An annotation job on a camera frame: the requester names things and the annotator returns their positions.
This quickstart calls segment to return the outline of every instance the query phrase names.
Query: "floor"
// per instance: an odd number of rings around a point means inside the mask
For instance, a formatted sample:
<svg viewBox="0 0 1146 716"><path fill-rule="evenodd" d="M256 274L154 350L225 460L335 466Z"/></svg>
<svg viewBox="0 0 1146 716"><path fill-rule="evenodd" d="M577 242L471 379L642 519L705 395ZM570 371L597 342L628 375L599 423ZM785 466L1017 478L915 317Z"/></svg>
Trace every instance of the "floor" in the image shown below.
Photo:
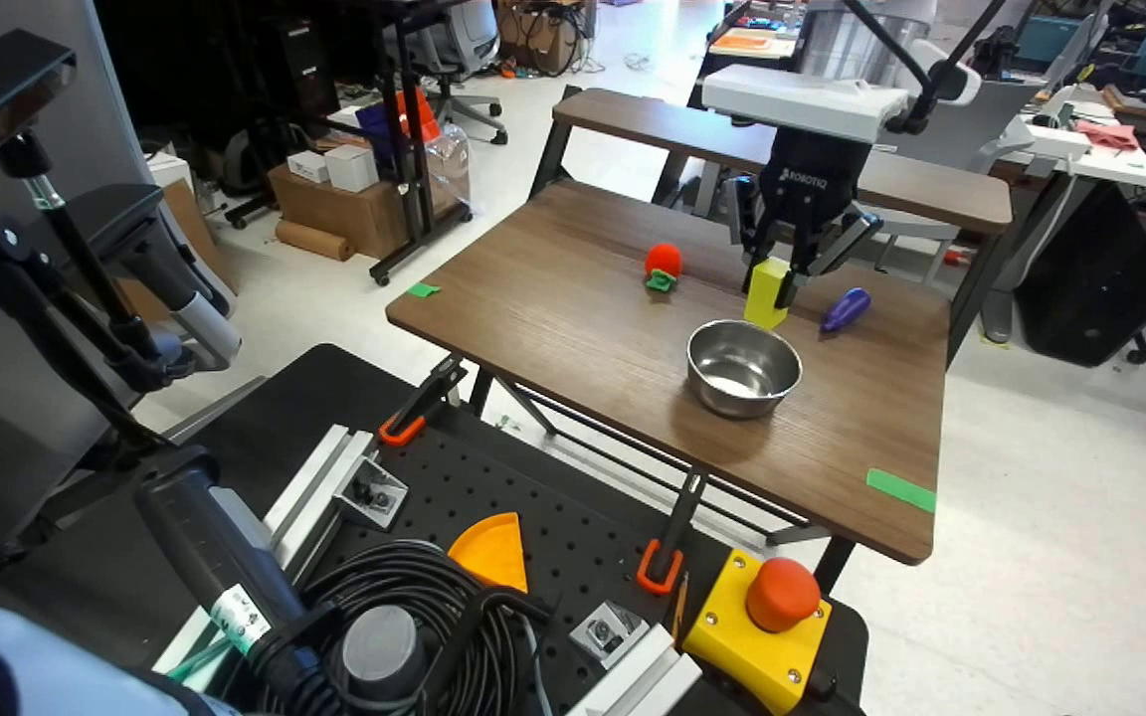
<svg viewBox="0 0 1146 716"><path fill-rule="evenodd" d="M599 9L597 66L570 79L680 98L713 18L716 0ZM370 257L280 245L272 218L225 234L245 347L225 375L187 379L138 415L171 425L313 342L417 383L436 350L384 326L382 305L525 200L559 85L480 79L475 91L501 94L513 135L510 148L475 142L475 224L391 286L370 281ZM662 156L577 135L570 168L644 200ZM489 423L530 431L501 403ZM907 567L854 554L835 596L870 630L868 710L1146 716L1146 367L1077 371L969 333L947 375L933 558Z"/></svg>

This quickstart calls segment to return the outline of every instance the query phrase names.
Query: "yellow object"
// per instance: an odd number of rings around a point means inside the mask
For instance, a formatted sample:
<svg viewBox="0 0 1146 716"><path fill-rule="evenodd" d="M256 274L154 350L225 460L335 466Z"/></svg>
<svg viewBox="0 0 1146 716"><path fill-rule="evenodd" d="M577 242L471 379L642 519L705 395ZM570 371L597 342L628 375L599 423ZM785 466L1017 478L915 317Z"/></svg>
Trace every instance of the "yellow object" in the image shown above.
<svg viewBox="0 0 1146 716"><path fill-rule="evenodd" d="M760 574L760 558L731 547L716 587L709 587L705 610L696 611L683 652L731 675L750 692L766 710L797 710L811 661L821 652L833 603L821 600L811 616L785 631L765 631L742 611L742 591Z"/></svg>
<svg viewBox="0 0 1146 716"><path fill-rule="evenodd" d="M786 310L776 305L778 281L786 278L786 262L766 254L750 274L746 274L746 293L742 293L742 310L738 317L760 326L760 329L776 329Z"/></svg>
<svg viewBox="0 0 1146 716"><path fill-rule="evenodd" d="M461 527L449 546L449 558L489 584L530 591L525 535L517 514L489 514L478 525Z"/></svg>

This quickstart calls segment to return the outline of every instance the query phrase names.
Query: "red button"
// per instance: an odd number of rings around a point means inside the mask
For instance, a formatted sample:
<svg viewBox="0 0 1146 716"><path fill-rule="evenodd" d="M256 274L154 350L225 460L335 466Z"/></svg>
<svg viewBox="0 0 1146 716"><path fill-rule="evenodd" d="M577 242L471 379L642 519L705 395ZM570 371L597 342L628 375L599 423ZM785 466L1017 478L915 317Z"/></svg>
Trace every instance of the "red button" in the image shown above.
<svg viewBox="0 0 1146 716"><path fill-rule="evenodd" d="M814 575L786 558L773 558L760 563L757 582L742 591L742 611L765 631L785 631L821 610Z"/></svg>

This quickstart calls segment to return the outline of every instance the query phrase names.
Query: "wooden table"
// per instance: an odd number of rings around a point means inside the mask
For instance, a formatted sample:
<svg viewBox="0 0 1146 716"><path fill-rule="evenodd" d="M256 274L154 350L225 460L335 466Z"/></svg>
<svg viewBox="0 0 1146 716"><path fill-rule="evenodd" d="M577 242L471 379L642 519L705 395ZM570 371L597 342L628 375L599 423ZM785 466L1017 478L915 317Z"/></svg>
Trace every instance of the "wooden table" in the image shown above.
<svg viewBox="0 0 1146 716"><path fill-rule="evenodd" d="M559 175L559 156L573 126L647 142L672 151L672 159L696 156L746 175L766 163L776 135L773 126L731 126L725 115L644 94L577 91L551 107L551 131L538 163L532 196ZM988 237L952 301L947 355L956 355L1004 266L1004 234L1010 226L1005 183L975 171L870 151L854 192L863 203L937 218Z"/></svg>
<svg viewBox="0 0 1146 716"><path fill-rule="evenodd" d="M642 286L658 237L680 242L691 266L672 297ZM785 326L805 356L801 388L773 423L725 423L683 388L683 347L701 321L738 313L738 274L716 224L551 183L432 269L432 297L407 293L384 317L842 541L928 562L933 518L874 493L868 469L933 489L947 301L863 266L807 281ZM874 310L821 342L821 313L853 281Z"/></svg>

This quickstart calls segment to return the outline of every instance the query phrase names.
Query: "metal bowl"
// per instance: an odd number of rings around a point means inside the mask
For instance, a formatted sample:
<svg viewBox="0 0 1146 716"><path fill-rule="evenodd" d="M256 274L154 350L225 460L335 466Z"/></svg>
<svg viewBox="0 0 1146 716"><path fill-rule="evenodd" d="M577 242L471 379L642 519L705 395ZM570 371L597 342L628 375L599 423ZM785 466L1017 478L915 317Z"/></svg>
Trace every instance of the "metal bowl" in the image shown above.
<svg viewBox="0 0 1146 716"><path fill-rule="evenodd" d="M801 355L778 333L746 321L705 321L687 336L687 384L725 416L773 415L801 379Z"/></svg>

